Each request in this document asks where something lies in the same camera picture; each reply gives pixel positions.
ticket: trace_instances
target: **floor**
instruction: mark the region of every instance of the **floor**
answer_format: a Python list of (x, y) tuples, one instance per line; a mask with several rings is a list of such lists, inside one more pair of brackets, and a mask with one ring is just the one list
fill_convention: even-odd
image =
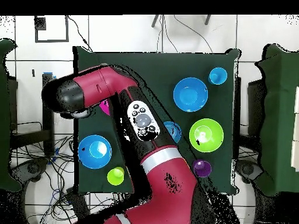
[[(248, 124), (247, 93), (248, 82), (262, 77), (254, 62), (260, 61), (265, 45), (278, 43), (285, 49), (296, 51), (299, 49), (298, 15), (212, 15), (209, 24), (204, 25), (207, 15), (176, 15), (177, 20), (188, 25), (200, 33), (209, 43), (214, 53), (224, 53), (230, 48), (238, 48), (242, 51), (239, 59), (238, 73), (242, 78), (242, 103), (241, 124)], [(161, 51), (161, 35), (159, 43), (157, 39), (161, 31), (159, 20), (154, 28), (151, 23), (154, 15), (124, 15), (124, 16), (70, 16), (78, 25), (80, 34), (86, 39), (93, 51)], [(164, 33), (164, 52), (180, 53), (202, 52), (211, 53), (206, 42), (195, 32), (191, 31), (177, 21), (173, 15), (165, 15), (166, 32)], [(64, 39), (64, 16), (46, 16), (47, 30), (39, 31), (39, 39)], [(64, 43), (35, 43), (34, 42), (34, 17), (33, 16), (1, 16), (0, 37), (10, 38), (16, 41), (18, 47), (10, 52), (6, 58), (6, 67), (9, 74), (16, 76), (19, 82), (18, 88), (18, 122), (29, 121), (42, 122), (41, 110), (41, 75), (43, 72), (52, 72), (56, 77), (71, 74), (72, 46), (87, 45), (78, 34), (77, 27), (71, 20), (68, 21), (69, 42)], [(19, 132), (38, 130), (38, 124), (20, 125)], [(241, 132), (246, 134), (246, 126), (241, 126)], [(55, 139), (70, 137), (73, 133), (72, 121), (61, 118), (55, 114)], [(30, 146), (31, 151), (38, 148)], [(13, 158), (12, 166), (25, 161), (22, 150), (18, 152), (18, 158)], [(60, 153), (71, 155), (68, 144), (60, 149)], [(65, 170), (73, 171), (73, 163), (69, 163)], [(51, 184), (57, 188), (57, 175), (53, 167), (49, 165), (47, 173), (51, 178)], [(74, 174), (64, 172), (65, 187), (74, 183)], [(53, 197), (49, 178), (43, 174), (37, 183), (30, 183), (26, 194), (26, 214), (30, 224), (39, 224), (42, 214), (49, 209), (49, 203)], [(251, 185), (244, 184), (237, 174), (234, 178), (235, 185), (239, 188), (238, 194), (229, 196), (235, 212), (241, 220), (241, 224), (251, 224), (255, 212), (255, 197)], [(114, 201), (112, 194), (90, 194), (86, 201), (96, 212), (106, 207), (99, 205), (105, 201), (109, 205)], [(68, 220), (54, 220), (49, 216), (46, 224), (69, 224)]]

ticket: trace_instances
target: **magenta cup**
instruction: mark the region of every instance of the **magenta cup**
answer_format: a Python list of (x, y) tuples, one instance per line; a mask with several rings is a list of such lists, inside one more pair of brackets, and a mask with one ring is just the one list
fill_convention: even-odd
[(100, 108), (102, 109), (102, 111), (104, 113), (106, 113), (107, 115), (110, 115), (110, 113), (109, 113), (109, 105), (108, 105), (108, 101), (107, 100), (103, 100), (100, 103)]

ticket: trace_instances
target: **green bowl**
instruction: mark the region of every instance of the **green bowl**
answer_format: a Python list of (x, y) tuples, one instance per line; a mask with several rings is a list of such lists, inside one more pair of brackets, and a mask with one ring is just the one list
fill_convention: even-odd
[(210, 118), (196, 121), (189, 131), (192, 146), (204, 153), (218, 149), (223, 142), (223, 137), (221, 125)]

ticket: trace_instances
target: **cyan cup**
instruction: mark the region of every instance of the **cyan cup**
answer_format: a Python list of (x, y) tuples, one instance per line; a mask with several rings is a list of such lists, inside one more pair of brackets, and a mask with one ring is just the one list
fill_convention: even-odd
[(227, 80), (227, 71), (224, 68), (214, 68), (208, 76), (208, 81), (214, 85), (220, 85)]

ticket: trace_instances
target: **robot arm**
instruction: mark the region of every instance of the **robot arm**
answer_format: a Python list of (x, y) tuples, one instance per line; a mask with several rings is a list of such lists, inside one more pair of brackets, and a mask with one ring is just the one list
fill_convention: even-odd
[(152, 189), (143, 205), (115, 215), (104, 224), (190, 224), (192, 171), (137, 82), (120, 66), (97, 66), (49, 82), (42, 99), (58, 113), (80, 112), (117, 94), (124, 126)]

